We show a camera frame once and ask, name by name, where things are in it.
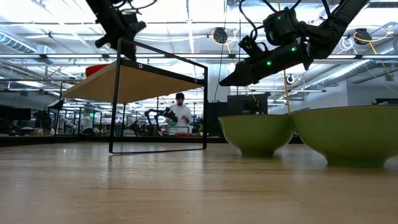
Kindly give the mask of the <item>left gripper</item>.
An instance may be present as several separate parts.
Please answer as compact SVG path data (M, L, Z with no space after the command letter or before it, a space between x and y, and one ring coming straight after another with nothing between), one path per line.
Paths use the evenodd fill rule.
M95 41L96 47L109 44L110 47L117 47L118 40L121 38L121 52L129 60L136 61L136 45L134 38L136 33L132 30L132 25L137 20L136 13L123 14L120 11L96 13L96 23L101 24L105 35Z

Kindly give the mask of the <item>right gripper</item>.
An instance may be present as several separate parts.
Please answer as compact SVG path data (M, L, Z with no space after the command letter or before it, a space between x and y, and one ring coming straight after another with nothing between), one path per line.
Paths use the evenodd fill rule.
M298 64L302 64L307 70L313 59L308 55L305 45L295 43L265 51L257 56L250 56L248 62L249 65L244 61L238 62L234 71L219 84L221 86L257 84L265 77Z

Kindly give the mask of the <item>red plastic mini bowl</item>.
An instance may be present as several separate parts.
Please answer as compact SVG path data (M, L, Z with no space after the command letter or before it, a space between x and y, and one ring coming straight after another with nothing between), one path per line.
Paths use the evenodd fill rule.
M102 68L104 68L106 66L107 66L107 64L101 64L101 65L92 65L92 66L87 67L85 69L86 77L91 76L92 74L98 72L99 70L101 70Z

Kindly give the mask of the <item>floral-lined green mini bowl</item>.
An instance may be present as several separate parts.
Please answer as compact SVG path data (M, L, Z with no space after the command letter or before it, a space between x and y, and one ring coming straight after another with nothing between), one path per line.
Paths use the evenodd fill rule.
M291 118L302 142L331 166L382 168L398 156L398 105L322 108Z
M243 156L272 157L290 142L295 125L283 114L241 114L218 118L224 138Z

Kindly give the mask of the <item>black cabinet with monitor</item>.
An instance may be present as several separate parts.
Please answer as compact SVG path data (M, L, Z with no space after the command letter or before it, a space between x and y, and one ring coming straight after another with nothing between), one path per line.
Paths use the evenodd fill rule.
M230 115L267 114L269 93L258 95L229 95L227 107Z

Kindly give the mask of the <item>person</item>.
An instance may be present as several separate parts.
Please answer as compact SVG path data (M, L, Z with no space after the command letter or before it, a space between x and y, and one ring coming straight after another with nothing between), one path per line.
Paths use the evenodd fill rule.
M172 136L181 133L188 134L190 131L192 114L190 108L184 103L185 95L183 93L177 93L175 95L175 100L176 102L170 107L170 110L175 114L177 120L166 119L168 126L170 126L169 134Z

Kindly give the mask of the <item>black background monitor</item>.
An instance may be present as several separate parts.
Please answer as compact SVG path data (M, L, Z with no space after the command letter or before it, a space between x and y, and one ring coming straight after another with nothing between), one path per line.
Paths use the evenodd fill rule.
M9 108L7 118L13 121L30 120L32 114L30 108Z

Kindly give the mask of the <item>wooden shelf with black frame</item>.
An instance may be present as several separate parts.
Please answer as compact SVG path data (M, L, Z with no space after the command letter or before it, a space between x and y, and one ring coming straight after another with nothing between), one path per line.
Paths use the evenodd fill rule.
M161 68L153 67L144 63L129 60L122 57L121 39L118 42L116 60L92 74L88 78L78 82L67 89L63 96L65 98L79 98L107 102L112 104L111 130L109 134L108 152L110 154L124 155L134 154L133 151L116 152L114 146L114 131L116 125L116 111L118 104L127 104L136 101L165 96L172 93L203 88L203 136L201 150L207 148L207 121L208 121L208 67L168 53L164 50L151 47L134 41L135 45L166 58L174 58L185 63L204 69L204 78L193 78L179 73L171 72Z

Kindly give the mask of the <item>black aluminium table frame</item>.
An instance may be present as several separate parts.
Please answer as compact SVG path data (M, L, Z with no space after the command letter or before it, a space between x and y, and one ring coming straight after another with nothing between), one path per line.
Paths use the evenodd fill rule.
M109 142L109 136L7 136L0 137L0 147L24 146L35 144L68 144L75 142ZM144 137L115 137L114 142L166 142L166 143L202 143L199 137L174 136L144 136Z

